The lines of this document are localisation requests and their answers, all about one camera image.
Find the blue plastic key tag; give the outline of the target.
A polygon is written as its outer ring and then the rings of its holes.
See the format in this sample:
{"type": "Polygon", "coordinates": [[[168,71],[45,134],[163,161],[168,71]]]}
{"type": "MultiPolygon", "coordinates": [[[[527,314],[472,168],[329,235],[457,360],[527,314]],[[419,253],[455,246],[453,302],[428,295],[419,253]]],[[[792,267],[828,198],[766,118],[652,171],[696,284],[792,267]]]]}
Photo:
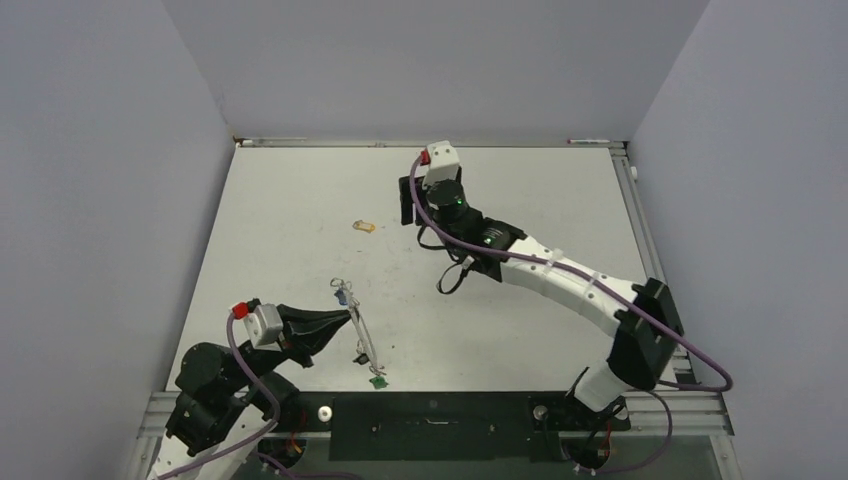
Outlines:
{"type": "Polygon", "coordinates": [[[342,305],[342,306],[348,306],[349,305],[349,300],[347,298],[347,294],[345,293],[345,291],[343,289],[338,289],[334,293],[334,295],[337,298],[340,305],[342,305]]]}

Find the yellow plastic key tag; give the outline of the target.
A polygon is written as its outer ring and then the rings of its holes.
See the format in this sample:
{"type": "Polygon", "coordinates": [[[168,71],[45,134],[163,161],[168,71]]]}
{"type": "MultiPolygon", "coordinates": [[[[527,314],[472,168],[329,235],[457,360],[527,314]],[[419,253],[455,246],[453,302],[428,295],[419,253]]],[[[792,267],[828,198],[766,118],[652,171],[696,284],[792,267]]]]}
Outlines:
{"type": "Polygon", "coordinates": [[[373,233],[376,230],[376,226],[373,223],[366,222],[363,220],[356,220],[352,224],[352,228],[357,231],[362,231],[366,233],[373,233]]]}

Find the green plastic key tag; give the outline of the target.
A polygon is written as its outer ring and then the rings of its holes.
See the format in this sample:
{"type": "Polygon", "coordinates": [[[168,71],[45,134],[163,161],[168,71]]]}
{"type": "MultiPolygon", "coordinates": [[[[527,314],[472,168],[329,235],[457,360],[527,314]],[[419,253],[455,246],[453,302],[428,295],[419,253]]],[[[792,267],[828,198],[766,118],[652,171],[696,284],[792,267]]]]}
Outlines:
{"type": "Polygon", "coordinates": [[[388,382],[383,376],[374,376],[369,379],[369,382],[376,390],[384,389],[388,386],[388,382]]]}

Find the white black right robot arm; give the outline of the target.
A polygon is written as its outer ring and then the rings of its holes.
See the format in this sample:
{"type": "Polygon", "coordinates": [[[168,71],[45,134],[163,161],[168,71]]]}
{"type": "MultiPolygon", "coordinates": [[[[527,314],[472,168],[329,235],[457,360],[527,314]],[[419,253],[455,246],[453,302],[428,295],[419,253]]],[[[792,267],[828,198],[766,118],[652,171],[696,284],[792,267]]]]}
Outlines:
{"type": "Polygon", "coordinates": [[[465,274],[533,291],[611,338],[608,356],[578,377],[564,403],[573,425],[589,428],[623,392],[649,391],[660,383],[683,335],[672,293],[661,280],[639,284],[570,260],[471,207],[459,179],[426,187],[422,178],[404,176],[398,189],[402,224],[437,226],[440,249],[465,274]]]}

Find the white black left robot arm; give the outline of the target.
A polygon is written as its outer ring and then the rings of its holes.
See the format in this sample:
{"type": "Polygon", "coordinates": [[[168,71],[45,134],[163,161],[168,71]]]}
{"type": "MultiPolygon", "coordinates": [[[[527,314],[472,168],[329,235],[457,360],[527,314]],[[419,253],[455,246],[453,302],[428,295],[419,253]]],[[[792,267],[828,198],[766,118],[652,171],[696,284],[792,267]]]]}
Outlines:
{"type": "Polygon", "coordinates": [[[346,309],[310,311],[259,299],[232,306],[226,344],[201,342],[183,355],[179,394],[148,478],[229,479],[251,453],[270,453],[266,434],[303,432],[314,411],[276,369],[287,361],[312,367],[350,319],[346,309]]]}

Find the black head key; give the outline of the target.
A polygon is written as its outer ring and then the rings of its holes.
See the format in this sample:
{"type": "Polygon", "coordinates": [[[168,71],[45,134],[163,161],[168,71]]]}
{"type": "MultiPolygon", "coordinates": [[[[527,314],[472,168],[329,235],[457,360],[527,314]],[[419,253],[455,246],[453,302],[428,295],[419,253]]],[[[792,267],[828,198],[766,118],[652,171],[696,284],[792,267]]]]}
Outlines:
{"type": "Polygon", "coordinates": [[[370,363],[370,358],[367,354],[361,353],[353,360],[353,362],[358,365],[367,365],[370,363]]]}

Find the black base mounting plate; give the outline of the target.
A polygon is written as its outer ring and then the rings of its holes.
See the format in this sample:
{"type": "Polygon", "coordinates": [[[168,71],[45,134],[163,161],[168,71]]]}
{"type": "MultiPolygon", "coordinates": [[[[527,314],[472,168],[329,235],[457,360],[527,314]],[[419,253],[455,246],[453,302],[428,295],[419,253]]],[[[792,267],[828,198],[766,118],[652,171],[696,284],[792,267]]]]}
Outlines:
{"type": "Polygon", "coordinates": [[[546,462],[559,433],[575,450],[630,428],[622,398],[595,414],[564,392],[302,392],[259,450],[287,465],[320,439],[332,461],[546,462]]]}

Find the red white marker pen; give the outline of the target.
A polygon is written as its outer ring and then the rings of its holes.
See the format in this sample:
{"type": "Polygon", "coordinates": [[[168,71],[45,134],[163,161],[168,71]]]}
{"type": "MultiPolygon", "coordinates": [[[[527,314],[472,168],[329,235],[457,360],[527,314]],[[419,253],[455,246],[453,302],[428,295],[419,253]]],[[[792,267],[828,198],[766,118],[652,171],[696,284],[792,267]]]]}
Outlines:
{"type": "Polygon", "coordinates": [[[607,139],[568,139],[569,145],[608,145],[612,143],[607,139]]]}

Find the aluminium frame rail back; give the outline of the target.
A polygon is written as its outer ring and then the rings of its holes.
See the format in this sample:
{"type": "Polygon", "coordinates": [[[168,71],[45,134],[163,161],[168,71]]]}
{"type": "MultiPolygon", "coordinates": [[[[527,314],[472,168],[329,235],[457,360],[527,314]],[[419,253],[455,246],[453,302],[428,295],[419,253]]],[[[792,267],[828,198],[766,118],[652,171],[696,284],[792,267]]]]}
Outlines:
{"type": "MultiPolygon", "coordinates": [[[[627,141],[610,140],[608,145],[569,145],[568,139],[487,139],[466,138],[451,140],[456,147],[463,148],[614,148],[627,147],[627,141]]],[[[288,138],[239,138],[236,145],[244,148],[415,148],[424,147],[434,140],[426,139],[317,139],[306,137],[288,138]]]]}

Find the aluminium frame rail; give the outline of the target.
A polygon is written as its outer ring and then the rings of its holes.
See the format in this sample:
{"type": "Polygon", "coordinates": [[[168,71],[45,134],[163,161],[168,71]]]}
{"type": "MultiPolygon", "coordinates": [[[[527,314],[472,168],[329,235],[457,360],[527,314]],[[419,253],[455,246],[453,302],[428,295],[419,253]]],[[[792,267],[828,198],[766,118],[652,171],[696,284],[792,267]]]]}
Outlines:
{"type": "MultiPolygon", "coordinates": [[[[678,436],[733,436],[731,420],[722,397],[703,392],[661,390],[658,393],[670,407],[673,433],[678,436]]],[[[137,438],[160,438],[175,407],[176,391],[154,392],[150,395],[137,438]]],[[[664,432],[666,416],[658,400],[647,393],[624,395],[631,433],[659,435],[664,432]]]]}
{"type": "Polygon", "coordinates": [[[629,161],[626,149],[624,147],[611,148],[610,155],[643,268],[648,276],[666,282],[667,279],[638,192],[634,169],[629,161]]]}
{"type": "MultiPolygon", "coordinates": [[[[456,147],[463,148],[614,148],[627,147],[627,141],[610,140],[608,145],[569,145],[568,139],[487,139],[466,138],[451,140],[456,147]]],[[[434,140],[426,139],[317,139],[306,137],[288,138],[239,138],[236,145],[244,148],[415,148],[424,147],[434,140]]]]}

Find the aluminium frame rail right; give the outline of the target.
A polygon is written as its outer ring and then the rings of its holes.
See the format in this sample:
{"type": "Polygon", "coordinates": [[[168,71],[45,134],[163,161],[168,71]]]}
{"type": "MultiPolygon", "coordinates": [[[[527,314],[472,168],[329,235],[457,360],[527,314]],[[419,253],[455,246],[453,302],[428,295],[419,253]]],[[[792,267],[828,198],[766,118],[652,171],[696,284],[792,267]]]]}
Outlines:
{"type": "Polygon", "coordinates": [[[667,279],[638,192],[634,169],[629,161],[626,149],[624,147],[611,148],[610,155],[643,268],[648,276],[666,282],[667,279]]]}

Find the aluminium frame rail front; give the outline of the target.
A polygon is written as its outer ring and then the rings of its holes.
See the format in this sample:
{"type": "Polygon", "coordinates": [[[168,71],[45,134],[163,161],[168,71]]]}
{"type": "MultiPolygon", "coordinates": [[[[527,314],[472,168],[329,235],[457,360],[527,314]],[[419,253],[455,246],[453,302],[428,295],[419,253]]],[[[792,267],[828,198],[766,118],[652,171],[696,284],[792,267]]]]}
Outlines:
{"type": "MultiPolygon", "coordinates": [[[[673,433],[678,436],[733,436],[731,420],[722,397],[703,392],[661,390],[658,393],[670,407],[673,433]]],[[[160,438],[175,407],[176,391],[154,392],[150,395],[137,438],[160,438]]],[[[647,393],[624,395],[631,433],[659,435],[664,432],[666,416],[658,400],[647,393]]]]}

